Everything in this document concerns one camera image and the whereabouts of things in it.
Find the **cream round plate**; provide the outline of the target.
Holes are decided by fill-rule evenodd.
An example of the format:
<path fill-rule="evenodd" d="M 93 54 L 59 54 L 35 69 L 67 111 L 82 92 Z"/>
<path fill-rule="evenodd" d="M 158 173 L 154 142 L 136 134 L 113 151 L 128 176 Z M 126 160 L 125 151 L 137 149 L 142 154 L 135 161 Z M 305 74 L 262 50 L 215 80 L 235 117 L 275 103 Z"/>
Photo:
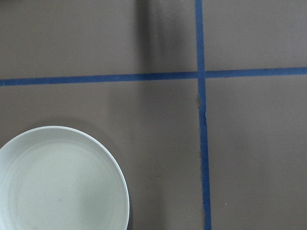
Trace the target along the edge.
<path fill-rule="evenodd" d="M 129 217 L 123 173 L 90 135 L 44 126 L 1 147 L 1 229 L 125 230 Z"/>

